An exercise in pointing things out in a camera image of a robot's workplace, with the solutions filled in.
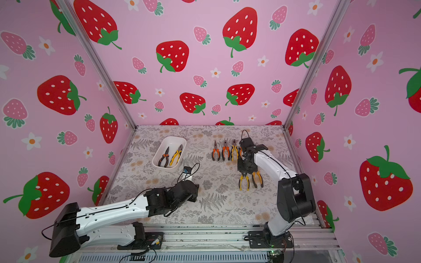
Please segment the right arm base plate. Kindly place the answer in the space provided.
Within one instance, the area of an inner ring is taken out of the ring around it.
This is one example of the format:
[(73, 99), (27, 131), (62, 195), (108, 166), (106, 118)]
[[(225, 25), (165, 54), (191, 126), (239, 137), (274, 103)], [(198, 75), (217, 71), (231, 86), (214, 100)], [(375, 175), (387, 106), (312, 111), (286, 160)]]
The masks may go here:
[(287, 249), (293, 248), (293, 237), (289, 232), (273, 236), (269, 231), (249, 231), (244, 240), (253, 249)]

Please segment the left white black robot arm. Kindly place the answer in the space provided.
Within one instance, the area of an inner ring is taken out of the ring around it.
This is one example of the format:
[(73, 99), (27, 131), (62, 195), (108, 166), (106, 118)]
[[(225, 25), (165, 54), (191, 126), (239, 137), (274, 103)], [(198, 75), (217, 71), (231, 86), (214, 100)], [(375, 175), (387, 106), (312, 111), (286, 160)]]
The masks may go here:
[(170, 216), (186, 201), (196, 202), (199, 184), (183, 180), (170, 188), (152, 188), (135, 198), (98, 207), (80, 208), (78, 203), (67, 204), (55, 220), (49, 256), (60, 258), (78, 251), (84, 244), (104, 237), (99, 230), (119, 222)]

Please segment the orange black pliers large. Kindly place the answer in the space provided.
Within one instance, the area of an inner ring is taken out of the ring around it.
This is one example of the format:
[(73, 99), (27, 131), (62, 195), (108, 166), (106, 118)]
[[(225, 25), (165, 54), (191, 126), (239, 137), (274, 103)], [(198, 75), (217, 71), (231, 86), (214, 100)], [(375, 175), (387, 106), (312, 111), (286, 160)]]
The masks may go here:
[(222, 153), (222, 159), (223, 159), (223, 161), (225, 161), (225, 160), (230, 161), (230, 159), (231, 159), (231, 152), (230, 152), (230, 148), (229, 148), (228, 143), (227, 143), (226, 140), (224, 140), (223, 148), (222, 148), (222, 152), (221, 153)]

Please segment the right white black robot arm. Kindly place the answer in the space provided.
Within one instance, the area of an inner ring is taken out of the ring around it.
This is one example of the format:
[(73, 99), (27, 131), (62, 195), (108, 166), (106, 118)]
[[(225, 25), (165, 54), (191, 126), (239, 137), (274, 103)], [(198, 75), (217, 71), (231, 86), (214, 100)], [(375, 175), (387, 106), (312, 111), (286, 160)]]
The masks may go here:
[(277, 183), (276, 217), (265, 225), (269, 237), (285, 234), (297, 221), (316, 210), (316, 202), (309, 176), (298, 174), (286, 168), (263, 145), (241, 142), (242, 156), (237, 161), (237, 169), (242, 175), (263, 170)]

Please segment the white plastic storage box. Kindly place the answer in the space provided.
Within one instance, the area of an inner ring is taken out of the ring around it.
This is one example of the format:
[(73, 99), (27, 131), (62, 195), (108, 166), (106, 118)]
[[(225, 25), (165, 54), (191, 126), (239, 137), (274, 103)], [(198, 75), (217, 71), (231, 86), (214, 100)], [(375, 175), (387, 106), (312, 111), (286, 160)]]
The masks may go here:
[(178, 162), (177, 165), (175, 165), (174, 167), (171, 167), (168, 164), (167, 168), (164, 167), (159, 167), (158, 166), (158, 161), (161, 158), (161, 156), (164, 154), (165, 150), (167, 147), (169, 147), (169, 161), (171, 161), (173, 155), (175, 154), (176, 150), (178, 149), (179, 145), (183, 144), (183, 151), (186, 149), (186, 145), (187, 145), (187, 141), (184, 138), (181, 137), (174, 137), (174, 136), (170, 136), (170, 137), (166, 137), (163, 139), (163, 141), (160, 144), (160, 147), (158, 148), (158, 150), (156, 151), (153, 159), (152, 159), (152, 164), (155, 168), (160, 169), (162, 171), (165, 172), (175, 172), (179, 165), (181, 164), (181, 160), (183, 158), (183, 152), (181, 154), (180, 160)]

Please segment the orange handled pliers small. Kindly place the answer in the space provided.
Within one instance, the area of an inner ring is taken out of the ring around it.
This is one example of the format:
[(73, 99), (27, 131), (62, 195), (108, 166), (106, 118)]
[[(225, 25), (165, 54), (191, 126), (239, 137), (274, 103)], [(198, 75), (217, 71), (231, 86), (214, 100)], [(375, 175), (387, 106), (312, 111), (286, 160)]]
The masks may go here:
[(214, 141), (214, 148), (212, 150), (211, 156), (213, 161), (219, 161), (221, 158), (219, 147), (216, 141)]

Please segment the amber black combination pliers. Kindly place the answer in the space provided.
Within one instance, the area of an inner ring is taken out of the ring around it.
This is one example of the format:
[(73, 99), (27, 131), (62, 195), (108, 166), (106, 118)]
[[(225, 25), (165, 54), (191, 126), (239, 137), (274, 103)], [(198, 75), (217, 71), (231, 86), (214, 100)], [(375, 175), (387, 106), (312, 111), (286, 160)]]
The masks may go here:
[(258, 186), (260, 186), (261, 188), (264, 187), (264, 182), (263, 182), (263, 178), (262, 178), (262, 176), (260, 174), (260, 171), (253, 172), (253, 174), (252, 174), (252, 183), (253, 183), (253, 186), (255, 188), (258, 188)]

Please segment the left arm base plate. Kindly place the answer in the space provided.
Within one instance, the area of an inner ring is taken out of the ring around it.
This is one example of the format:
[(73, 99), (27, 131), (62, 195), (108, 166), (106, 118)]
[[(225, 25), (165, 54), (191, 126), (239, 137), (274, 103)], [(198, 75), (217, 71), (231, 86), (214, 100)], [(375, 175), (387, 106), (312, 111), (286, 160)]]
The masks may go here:
[(146, 232), (145, 237), (135, 237), (135, 240), (129, 245), (118, 245), (119, 251), (136, 251), (154, 249), (160, 250), (163, 241), (163, 232)]

